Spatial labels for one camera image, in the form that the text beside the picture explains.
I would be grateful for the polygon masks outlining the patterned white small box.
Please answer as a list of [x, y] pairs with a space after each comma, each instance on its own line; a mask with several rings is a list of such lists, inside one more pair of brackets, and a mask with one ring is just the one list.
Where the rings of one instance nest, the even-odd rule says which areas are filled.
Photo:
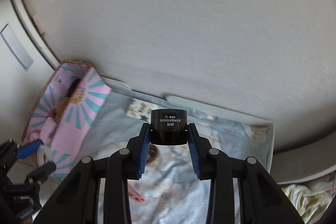
[[150, 121], [151, 111], [155, 109], [155, 104], [133, 98], [126, 115], [145, 122]]

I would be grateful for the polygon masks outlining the yellow green floral bedding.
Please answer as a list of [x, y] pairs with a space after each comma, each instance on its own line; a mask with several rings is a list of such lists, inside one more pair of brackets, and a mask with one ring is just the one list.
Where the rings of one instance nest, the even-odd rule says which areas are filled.
[[335, 180], [315, 180], [282, 187], [305, 223], [318, 223], [335, 197]]

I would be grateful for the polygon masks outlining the brown hair scrunchie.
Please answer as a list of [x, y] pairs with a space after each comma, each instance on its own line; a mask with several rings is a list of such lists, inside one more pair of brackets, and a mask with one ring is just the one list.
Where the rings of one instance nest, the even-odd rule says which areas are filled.
[[151, 144], [146, 159], [146, 165], [155, 164], [158, 158], [159, 158], [159, 149], [157, 148], [157, 146]]

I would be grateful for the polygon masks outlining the floral grey table cloth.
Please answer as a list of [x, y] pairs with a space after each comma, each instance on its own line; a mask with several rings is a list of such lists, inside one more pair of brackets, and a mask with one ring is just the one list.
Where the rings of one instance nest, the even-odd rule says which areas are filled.
[[[147, 114], [136, 115], [141, 101], [152, 109], [174, 109], [176, 104], [147, 94], [118, 87], [112, 91], [86, 136], [78, 158], [101, 159], [126, 147], [137, 136]], [[187, 108], [188, 121], [211, 145], [236, 159], [255, 157], [270, 169], [273, 152], [273, 126], [252, 127]], [[158, 155], [149, 163], [140, 180], [129, 185], [144, 199], [130, 202], [133, 223], [205, 223], [210, 182], [199, 181], [194, 174], [189, 148], [159, 146]]]

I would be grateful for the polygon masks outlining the pink teal cardboard box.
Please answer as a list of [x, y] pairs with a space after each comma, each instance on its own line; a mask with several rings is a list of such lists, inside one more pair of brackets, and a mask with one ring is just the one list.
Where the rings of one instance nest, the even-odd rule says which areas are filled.
[[50, 145], [56, 171], [54, 178], [65, 178], [94, 124], [110, 87], [90, 63], [64, 61], [45, 85], [27, 122], [22, 139], [29, 143], [40, 139], [39, 133], [48, 117], [58, 126]]

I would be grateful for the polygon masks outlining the pink fluffy towel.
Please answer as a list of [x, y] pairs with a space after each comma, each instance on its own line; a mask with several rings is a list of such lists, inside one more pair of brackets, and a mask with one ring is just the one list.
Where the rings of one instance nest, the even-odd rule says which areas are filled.
[[50, 145], [58, 123], [52, 117], [48, 117], [43, 124], [39, 137], [45, 145]]

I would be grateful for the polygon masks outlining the clear tape roll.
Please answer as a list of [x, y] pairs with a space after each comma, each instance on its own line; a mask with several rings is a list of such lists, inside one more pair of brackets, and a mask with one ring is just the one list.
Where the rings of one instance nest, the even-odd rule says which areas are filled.
[[37, 163], [38, 166], [43, 166], [48, 162], [54, 162], [52, 151], [46, 145], [40, 145], [37, 150]]

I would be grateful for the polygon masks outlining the black cylindrical jar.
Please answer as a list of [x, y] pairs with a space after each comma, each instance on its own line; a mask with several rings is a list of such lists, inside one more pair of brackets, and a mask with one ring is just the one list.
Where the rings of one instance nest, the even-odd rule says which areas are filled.
[[187, 111], [156, 109], [151, 111], [150, 142], [153, 145], [184, 145], [188, 141]]

